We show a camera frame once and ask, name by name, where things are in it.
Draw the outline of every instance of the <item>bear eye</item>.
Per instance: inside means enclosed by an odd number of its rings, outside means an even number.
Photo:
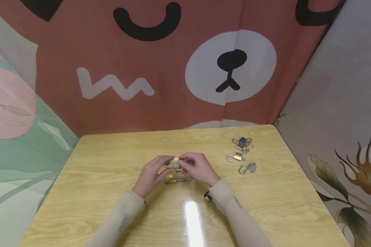
[[[124,8],[116,8],[113,16],[118,27],[128,36],[141,41],[157,41],[175,31],[180,23],[181,7],[176,2],[169,3],[166,6],[166,15],[162,23],[148,28],[136,25]]]
[[[345,1],[329,11],[314,12],[308,7],[310,0],[298,0],[295,7],[295,18],[303,26],[323,26],[334,21]]]
[[[21,2],[38,17],[42,18],[45,21],[50,21],[63,0],[21,0]]]

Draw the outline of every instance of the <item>gold padlock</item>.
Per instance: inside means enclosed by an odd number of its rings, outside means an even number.
[[[174,171],[170,172],[168,175],[164,177],[163,182],[165,184],[175,183],[177,181],[190,181],[194,178],[190,177],[187,179],[177,179],[177,173],[183,171],[183,169],[180,169],[180,166],[177,163],[178,160],[179,158],[174,158],[170,161],[169,164],[163,166],[165,169],[174,169]]]
[[[227,155],[227,161],[233,162],[232,160],[229,159],[229,157],[232,157],[236,159],[237,161],[245,161],[246,158],[242,156],[241,153],[236,152],[234,156],[232,155]]]

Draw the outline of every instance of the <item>silver padlock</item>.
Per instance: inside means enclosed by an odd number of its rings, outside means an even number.
[[[229,159],[229,157],[232,157],[236,159],[237,161],[245,161],[246,158],[242,156],[241,153],[236,152],[234,156],[232,155],[227,155],[227,161],[233,162],[232,160]]]
[[[250,149],[248,149],[245,146],[245,144],[244,143],[241,143],[241,142],[238,143],[238,145],[236,146],[236,148],[239,149],[240,151],[242,151],[242,153],[244,153],[244,154],[247,154],[250,151]]]
[[[256,169],[257,169],[257,166],[256,164],[253,162],[253,163],[249,163],[247,166],[246,166],[246,169],[244,171],[240,171],[242,169],[243,166],[240,166],[239,169],[238,169],[238,172],[240,174],[245,174],[248,170],[251,171],[251,173],[253,173]]]

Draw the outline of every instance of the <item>left hand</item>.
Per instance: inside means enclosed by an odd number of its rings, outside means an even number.
[[[152,161],[145,164],[140,172],[135,186],[132,189],[133,192],[144,199],[155,189],[155,187],[157,187],[157,185],[167,174],[174,171],[173,169],[165,169],[158,174],[159,169],[174,158],[174,156],[159,155]]]

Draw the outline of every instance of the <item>bear nose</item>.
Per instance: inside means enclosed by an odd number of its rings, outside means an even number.
[[[217,59],[220,69],[230,72],[235,68],[241,67],[247,60],[247,55],[243,50],[233,50],[221,54]]]

